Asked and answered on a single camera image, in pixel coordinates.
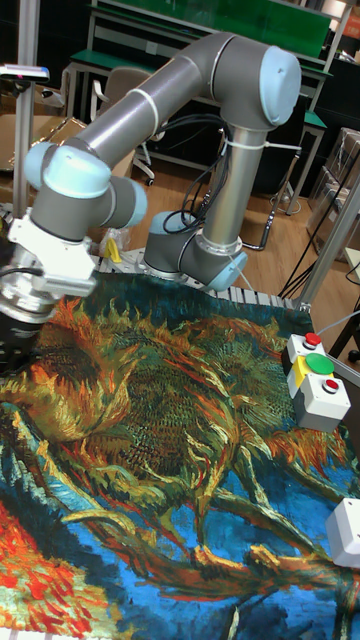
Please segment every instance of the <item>sunflower painting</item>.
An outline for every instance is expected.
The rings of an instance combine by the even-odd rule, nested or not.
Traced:
[[[360,637],[325,520],[347,431],[295,423],[306,314],[146,276],[65,298],[0,386],[0,627],[127,640]]]

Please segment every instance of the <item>chair back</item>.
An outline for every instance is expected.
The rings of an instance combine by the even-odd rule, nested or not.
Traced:
[[[269,142],[299,146],[304,127],[306,96],[299,96],[289,120],[277,129],[270,131]],[[253,193],[274,194],[279,191],[285,180],[294,149],[265,147],[253,186]]]
[[[148,71],[137,69],[136,67],[115,67],[105,85],[104,95],[109,98],[109,101],[101,104],[97,116],[110,109],[121,98],[124,98],[131,89],[135,89],[147,80],[150,75]]]

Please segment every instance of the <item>office chair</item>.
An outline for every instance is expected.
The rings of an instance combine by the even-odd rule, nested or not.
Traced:
[[[116,102],[126,96],[131,89],[135,89],[135,87],[147,80],[150,75],[147,71],[136,67],[115,67],[107,79],[104,93],[99,80],[94,80],[90,105],[91,121],[110,109]],[[100,109],[98,109],[98,100],[101,100]],[[160,140],[163,135],[161,133],[151,139]],[[147,175],[146,184],[152,185],[155,180],[155,174],[150,169],[151,159],[145,142],[135,149],[133,164]]]
[[[274,144],[299,146],[304,126],[306,96],[299,96],[289,120],[282,126],[270,131],[267,140]],[[263,251],[270,233],[276,211],[281,198],[289,184],[294,166],[300,157],[300,150],[265,147],[257,170],[252,194],[275,194],[274,203],[264,227],[260,244],[243,242],[243,245],[254,251]]]

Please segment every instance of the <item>black cable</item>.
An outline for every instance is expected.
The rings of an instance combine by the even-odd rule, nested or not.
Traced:
[[[171,147],[161,147],[161,150],[162,151],[171,151],[171,149],[176,149],[176,147],[180,147],[180,145],[185,144],[185,142],[190,142],[190,140],[192,140],[193,138],[196,138],[196,136],[199,136],[200,133],[205,131],[205,129],[207,129],[208,126],[209,125],[207,124],[205,127],[202,127],[202,129],[199,129],[199,131],[196,131],[195,133],[193,133],[193,135],[190,136],[189,138],[185,138],[185,140],[180,140],[180,142],[176,142],[175,144],[172,144]]]
[[[6,269],[6,271],[0,271],[0,278],[8,276],[11,273],[30,273],[32,276],[42,276],[44,274],[42,269],[36,269],[33,267],[18,267],[14,269]]]
[[[217,124],[221,125],[221,127],[223,128],[223,130],[225,131],[226,136],[231,140],[232,136],[231,136],[231,131],[228,127],[228,125],[226,124],[226,122],[224,122],[222,120],[222,118],[220,118],[219,116],[213,116],[211,114],[204,114],[203,116],[200,117],[194,117],[194,116],[184,116],[183,118],[179,118],[177,121],[173,122],[173,123],[169,123],[168,125],[164,125],[164,129],[168,129],[169,126],[171,125],[170,128],[173,128],[174,126],[183,126],[185,124],[189,124],[190,122],[194,122],[196,121],[197,123],[200,123],[202,121],[211,121],[211,122],[216,122]],[[217,158],[214,160],[214,162],[207,168],[205,169],[189,186],[189,188],[186,191],[184,200],[183,200],[183,205],[181,209],[178,209],[176,212],[172,212],[171,214],[169,214],[164,222],[163,222],[163,228],[164,231],[166,231],[166,233],[183,233],[184,231],[188,231],[189,229],[196,229],[198,227],[201,226],[201,224],[203,223],[205,217],[206,217],[206,213],[209,209],[209,207],[213,204],[215,198],[218,196],[220,190],[222,189],[222,187],[224,186],[226,179],[227,179],[227,174],[228,174],[228,167],[229,167],[229,149],[225,148],[226,147],[226,142],[224,143],[222,152],[217,156]],[[186,214],[190,214],[190,215],[194,215],[194,205],[195,205],[195,200],[196,197],[200,191],[201,188],[201,184],[203,179],[205,178],[205,176],[211,172],[218,164],[219,162],[224,159],[224,166],[223,166],[223,170],[222,170],[222,174],[220,176],[220,180],[216,186],[216,189],[214,191],[214,193],[211,195],[209,201],[206,203],[206,205],[204,205],[204,203],[201,205],[200,210],[199,210],[199,214],[196,216],[196,219],[188,222],[186,220],[185,215]],[[195,196],[193,197],[193,203],[190,207],[190,210],[186,209],[186,205],[189,201],[189,195],[191,193],[191,191],[193,190],[193,188],[195,187],[195,185],[197,183],[200,183],[197,189],[197,192],[195,194]],[[168,221],[175,215],[175,214],[181,214],[181,222],[183,224],[183,228],[176,230],[176,231],[170,231],[167,227],[167,223]]]
[[[353,273],[354,271],[356,271],[356,269],[360,267],[360,260],[357,263],[357,265],[355,265],[355,267],[353,267],[352,269],[350,269],[350,271],[347,272],[347,274],[345,275],[346,280],[349,280],[349,282],[351,282],[351,284],[357,284],[358,286],[360,286],[360,282],[356,281],[356,280],[351,280],[351,278],[349,278],[350,273]]]
[[[283,286],[283,288],[281,289],[280,293],[278,294],[278,295],[279,295],[279,297],[281,297],[281,298],[285,298],[287,295],[289,295],[289,293],[288,293],[288,289],[289,289],[289,287],[290,287],[290,286],[292,286],[292,284],[293,284],[293,282],[291,281],[291,279],[292,279],[293,275],[296,273],[296,271],[298,270],[298,268],[299,268],[300,264],[302,263],[302,261],[303,261],[303,259],[304,259],[305,255],[306,255],[306,253],[307,253],[307,251],[308,251],[309,247],[311,246],[311,243],[312,243],[313,239],[315,238],[315,236],[316,236],[317,232],[319,231],[319,229],[320,229],[320,227],[321,227],[322,223],[324,222],[325,218],[327,217],[327,215],[328,215],[328,213],[329,213],[330,209],[332,208],[332,206],[333,206],[333,204],[334,204],[334,202],[335,202],[336,198],[338,197],[338,195],[339,195],[339,193],[340,193],[341,189],[344,187],[344,184],[345,184],[346,180],[348,179],[348,177],[349,177],[349,175],[350,175],[350,173],[351,173],[351,171],[352,171],[352,168],[354,167],[354,165],[355,165],[355,163],[356,163],[356,161],[357,161],[357,159],[358,159],[359,155],[360,155],[360,149],[359,149],[359,151],[356,153],[355,157],[353,158],[353,160],[352,160],[352,162],[351,162],[351,164],[350,164],[350,167],[348,168],[348,170],[347,170],[347,172],[346,172],[346,174],[345,174],[344,178],[342,179],[342,181],[341,181],[341,183],[340,183],[340,185],[339,185],[339,188],[338,188],[338,190],[336,191],[336,193],[335,193],[334,197],[331,199],[331,201],[330,201],[330,203],[329,203],[328,207],[326,208],[325,213],[324,213],[324,215],[322,216],[322,218],[321,218],[320,222],[318,223],[318,225],[316,226],[316,228],[315,228],[315,230],[313,231],[312,235],[310,236],[309,242],[308,242],[308,244],[306,245],[306,247],[305,247],[305,249],[304,249],[304,251],[303,251],[303,253],[302,253],[301,257],[299,258],[299,260],[298,260],[298,262],[297,262],[296,266],[295,266],[295,267],[294,267],[294,269],[292,270],[292,272],[291,272],[291,274],[290,274],[289,278],[287,279],[287,281],[286,281],[285,285]]]

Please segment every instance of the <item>black stand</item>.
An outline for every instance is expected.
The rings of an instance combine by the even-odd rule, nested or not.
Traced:
[[[360,302],[359,304],[356,305],[354,311],[359,311],[359,310],[360,310]],[[345,349],[350,338],[354,338],[358,351],[355,351],[355,350],[350,351],[348,358],[350,362],[356,362],[357,360],[360,360],[360,315],[353,316],[346,323],[339,337],[331,347],[329,351],[329,355],[332,356],[333,358],[338,358],[340,353]]]

